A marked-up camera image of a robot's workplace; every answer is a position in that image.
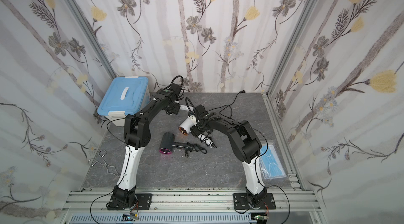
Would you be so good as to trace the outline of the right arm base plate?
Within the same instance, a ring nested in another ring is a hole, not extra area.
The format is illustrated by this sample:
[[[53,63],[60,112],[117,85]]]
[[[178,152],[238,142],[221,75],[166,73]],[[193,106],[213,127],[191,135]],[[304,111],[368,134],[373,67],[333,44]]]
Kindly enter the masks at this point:
[[[247,193],[234,193],[233,203],[235,210],[275,210],[276,203],[272,193],[253,197]]]

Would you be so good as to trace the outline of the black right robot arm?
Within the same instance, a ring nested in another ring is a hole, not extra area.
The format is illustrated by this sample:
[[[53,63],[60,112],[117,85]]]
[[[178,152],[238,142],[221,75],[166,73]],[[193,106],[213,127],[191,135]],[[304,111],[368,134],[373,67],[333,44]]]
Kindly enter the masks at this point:
[[[214,112],[198,117],[189,112],[188,118],[193,123],[189,131],[194,137],[198,138],[204,132],[214,130],[228,137],[235,157],[243,164],[249,207],[259,208],[259,205],[264,203],[268,196],[268,187],[264,185],[259,166],[261,157],[264,156],[261,153],[262,143],[257,136],[260,131],[254,129],[246,120],[233,122]]]

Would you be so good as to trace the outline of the dark grey pink hair dryer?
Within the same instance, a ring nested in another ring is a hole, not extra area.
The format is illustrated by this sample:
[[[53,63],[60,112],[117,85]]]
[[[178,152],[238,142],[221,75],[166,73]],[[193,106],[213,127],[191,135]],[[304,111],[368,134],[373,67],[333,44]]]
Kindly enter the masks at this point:
[[[159,147],[159,152],[164,155],[170,155],[174,148],[189,150],[189,144],[176,142],[175,135],[171,132],[164,133]]]

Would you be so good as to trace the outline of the white hair dryer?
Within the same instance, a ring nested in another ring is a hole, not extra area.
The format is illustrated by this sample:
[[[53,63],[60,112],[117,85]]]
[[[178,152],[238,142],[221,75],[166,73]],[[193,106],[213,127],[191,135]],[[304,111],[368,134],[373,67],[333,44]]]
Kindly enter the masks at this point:
[[[190,117],[188,116],[187,119],[178,127],[180,132],[186,136],[191,135],[190,127],[193,125],[193,123],[191,122]],[[201,143],[205,144],[207,147],[217,148],[213,140],[209,136],[200,135],[198,139],[201,141]]]
[[[189,111],[189,109],[188,109],[188,107],[186,105],[180,105],[180,110]]]

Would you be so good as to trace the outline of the blue lid storage box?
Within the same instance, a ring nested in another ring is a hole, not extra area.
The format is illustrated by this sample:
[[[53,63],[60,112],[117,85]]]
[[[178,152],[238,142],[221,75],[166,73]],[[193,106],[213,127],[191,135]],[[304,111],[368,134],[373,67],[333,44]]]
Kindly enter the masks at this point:
[[[123,127],[127,115],[139,112],[149,102],[150,92],[147,77],[117,77],[111,82],[97,109],[97,114],[104,116],[114,125]]]

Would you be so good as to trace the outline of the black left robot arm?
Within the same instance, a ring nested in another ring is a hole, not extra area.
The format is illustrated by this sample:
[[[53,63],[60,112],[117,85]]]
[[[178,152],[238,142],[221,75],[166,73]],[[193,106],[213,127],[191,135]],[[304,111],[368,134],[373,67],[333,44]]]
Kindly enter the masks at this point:
[[[182,88],[170,84],[153,95],[150,103],[139,112],[125,117],[124,142],[125,159],[123,171],[117,185],[111,193],[107,210],[131,210],[137,204],[137,170],[142,153],[151,140],[150,123],[162,110],[178,114],[180,105],[176,100],[181,96]]]

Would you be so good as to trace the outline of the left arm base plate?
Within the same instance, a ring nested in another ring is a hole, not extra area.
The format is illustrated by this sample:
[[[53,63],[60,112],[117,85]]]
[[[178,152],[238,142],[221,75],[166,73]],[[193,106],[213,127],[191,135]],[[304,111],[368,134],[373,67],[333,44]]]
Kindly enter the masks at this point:
[[[129,196],[112,195],[106,204],[108,210],[150,210],[152,202],[151,193],[136,193]]]

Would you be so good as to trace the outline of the blue face mask pack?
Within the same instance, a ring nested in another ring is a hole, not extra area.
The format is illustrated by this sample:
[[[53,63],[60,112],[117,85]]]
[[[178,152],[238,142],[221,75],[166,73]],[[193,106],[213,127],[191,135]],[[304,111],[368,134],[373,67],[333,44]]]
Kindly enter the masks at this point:
[[[285,170],[272,141],[269,143],[262,143],[259,165],[262,178],[265,182],[269,182],[273,179],[286,178]]]

